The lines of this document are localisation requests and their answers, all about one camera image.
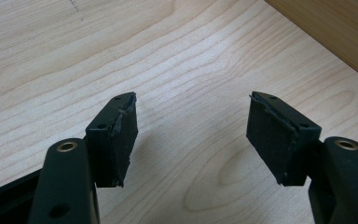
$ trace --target wood grain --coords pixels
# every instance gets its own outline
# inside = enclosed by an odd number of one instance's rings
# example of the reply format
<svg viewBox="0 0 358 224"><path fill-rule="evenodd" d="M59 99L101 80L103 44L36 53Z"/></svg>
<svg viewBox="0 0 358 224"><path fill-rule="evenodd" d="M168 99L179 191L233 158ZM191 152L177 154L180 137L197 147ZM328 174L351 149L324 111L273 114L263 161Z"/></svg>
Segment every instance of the wood grain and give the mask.
<svg viewBox="0 0 358 224"><path fill-rule="evenodd" d="M266 0L358 71L358 0Z"/></svg>
<svg viewBox="0 0 358 224"><path fill-rule="evenodd" d="M0 1L0 186L137 92L124 189L102 223L313 223L245 137L252 91L358 141L358 73L264 1Z"/></svg>

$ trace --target light wood surface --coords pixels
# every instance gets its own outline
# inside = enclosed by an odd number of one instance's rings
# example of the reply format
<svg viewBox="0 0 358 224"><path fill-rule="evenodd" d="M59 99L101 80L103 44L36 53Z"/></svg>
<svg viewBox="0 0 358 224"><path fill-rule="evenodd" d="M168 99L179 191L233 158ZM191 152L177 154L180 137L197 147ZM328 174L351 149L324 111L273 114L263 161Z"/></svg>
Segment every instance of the light wood surface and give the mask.
<svg viewBox="0 0 358 224"><path fill-rule="evenodd" d="M266 0L358 71L358 0Z"/></svg>
<svg viewBox="0 0 358 224"><path fill-rule="evenodd" d="M252 91L358 141L358 73L264 1L2 0L0 186L127 91L140 132L102 223L313 223L245 137Z"/></svg>

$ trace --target round hole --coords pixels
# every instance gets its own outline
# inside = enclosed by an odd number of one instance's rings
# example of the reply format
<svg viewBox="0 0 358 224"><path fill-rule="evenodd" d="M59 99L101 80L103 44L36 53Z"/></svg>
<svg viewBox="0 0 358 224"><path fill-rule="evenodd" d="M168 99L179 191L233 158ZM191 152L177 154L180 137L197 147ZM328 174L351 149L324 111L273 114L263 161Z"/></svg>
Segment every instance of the round hole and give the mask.
<svg viewBox="0 0 358 224"><path fill-rule="evenodd" d="M337 140L336 145L339 147L342 147L347 150L357 150L358 146L356 146L354 143L346 140Z"/></svg>
<svg viewBox="0 0 358 224"><path fill-rule="evenodd" d="M97 128L104 129L106 128L106 124L98 124Z"/></svg>
<svg viewBox="0 0 358 224"><path fill-rule="evenodd" d="M67 152L77 147L76 142L64 142L57 147L59 152Z"/></svg>
<svg viewBox="0 0 358 224"><path fill-rule="evenodd" d="M48 215L52 218L64 217L69 211L69 205L67 203L59 203L54 205L50 209Z"/></svg>

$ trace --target wooden table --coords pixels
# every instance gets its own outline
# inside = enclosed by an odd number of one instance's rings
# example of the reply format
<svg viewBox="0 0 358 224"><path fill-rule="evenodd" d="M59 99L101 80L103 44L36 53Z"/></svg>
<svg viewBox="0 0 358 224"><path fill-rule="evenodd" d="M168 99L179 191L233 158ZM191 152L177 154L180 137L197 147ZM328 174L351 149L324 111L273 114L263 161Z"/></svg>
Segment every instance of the wooden table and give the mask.
<svg viewBox="0 0 358 224"><path fill-rule="evenodd" d="M245 137L252 91L358 141L358 73L264 1L0 0L0 186L138 96L124 189L102 223L312 223Z"/></svg>

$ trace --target wood grain pattern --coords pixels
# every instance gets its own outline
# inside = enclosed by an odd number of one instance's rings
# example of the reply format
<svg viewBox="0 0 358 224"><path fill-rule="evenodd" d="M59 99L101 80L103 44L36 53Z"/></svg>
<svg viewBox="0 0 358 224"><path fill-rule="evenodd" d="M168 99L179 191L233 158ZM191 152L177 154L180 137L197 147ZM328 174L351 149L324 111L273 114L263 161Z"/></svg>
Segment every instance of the wood grain pattern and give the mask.
<svg viewBox="0 0 358 224"><path fill-rule="evenodd" d="M0 186L138 95L124 189L103 223L313 223L245 137L252 91L358 141L358 73L264 1L0 1Z"/></svg>
<svg viewBox="0 0 358 224"><path fill-rule="evenodd" d="M358 71L358 0L266 0Z"/></svg>

